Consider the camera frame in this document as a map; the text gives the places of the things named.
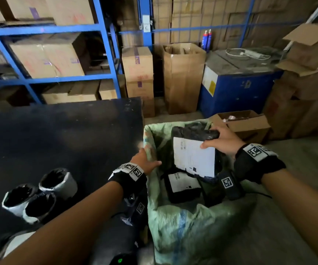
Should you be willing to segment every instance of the black tabletop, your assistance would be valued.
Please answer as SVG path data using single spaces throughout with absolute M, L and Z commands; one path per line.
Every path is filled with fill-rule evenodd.
M 0 235 L 30 228 L 2 209 L 4 194 L 70 170 L 80 197 L 104 185 L 143 140 L 140 98 L 38 105 L 0 113 Z

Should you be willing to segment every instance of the black wire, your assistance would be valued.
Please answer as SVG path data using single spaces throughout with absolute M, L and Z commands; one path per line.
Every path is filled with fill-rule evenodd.
M 121 214 L 125 214 L 125 212 L 117 212 L 116 214 L 113 214 L 113 215 L 111 216 L 111 218 L 113 218 L 113 217 L 115 217 L 115 216 L 117 216 L 117 215 L 121 215 Z
M 256 194 L 260 194 L 260 195 L 263 195 L 263 196 L 266 196 L 266 197 L 268 197 L 268 198 L 273 199 L 272 196 L 270 196 L 270 195 L 268 195 L 268 194 L 261 193 L 261 192 L 257 192 L 257 191 L 252 191 L 252 192 L 247 192 L 247 193 L 256 193 Z

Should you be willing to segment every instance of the blue spray can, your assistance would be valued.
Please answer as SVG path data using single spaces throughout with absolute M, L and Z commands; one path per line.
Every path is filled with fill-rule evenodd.
M 212 29 L 210 29 L 208 33 L 208 42 L 207 42 L 207 47 L 205 49 L 207 52 L 209 52 L 211 40 L 212 40 Z
M 207 42 L 208 42 L 208 33 L 207 33 L 207 31 L 205 31 L 203 34 L 202 44 L 201 44 L 201 48 L 203 50 L 205 50 L 207 48 Z

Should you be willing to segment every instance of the person's right hand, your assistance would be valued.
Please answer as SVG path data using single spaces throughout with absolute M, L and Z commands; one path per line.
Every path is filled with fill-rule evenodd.
M 201 149 L 206 149 L 208 147 L 214 147 L 218 151 L 221 151 L 227 155 L 234 156 L 237 151 L 245 145 L 233 131 L 231 131 L 227 126 L 214 126 L 211 130 L 218 130 L 220 133 L 219 138 L 206 140 L 201 144 Z

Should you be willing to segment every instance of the white cable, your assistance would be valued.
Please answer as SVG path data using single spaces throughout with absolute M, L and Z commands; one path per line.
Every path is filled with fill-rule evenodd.
M 234 54 L 231 54 L 228 52 L 231 51 L 231 50 L 240 50 L 241 52 L 239 53 L 239 55 L 234 55 Z M 261 57 L 255 57 L 253 55 L 250 55 L 248 53 L 246 53 L 246 50 L 244 48 L 227 48 L 225 49 L 225 53 L 229 56 L 233 56 L 233 57 L 250 57 L 252 59 L 258 59 L 258 60 L 267 60 L 269 58 L 271 58 L 271 56 L 269 55 L 264 55 L 264 54 L 261 54 Z

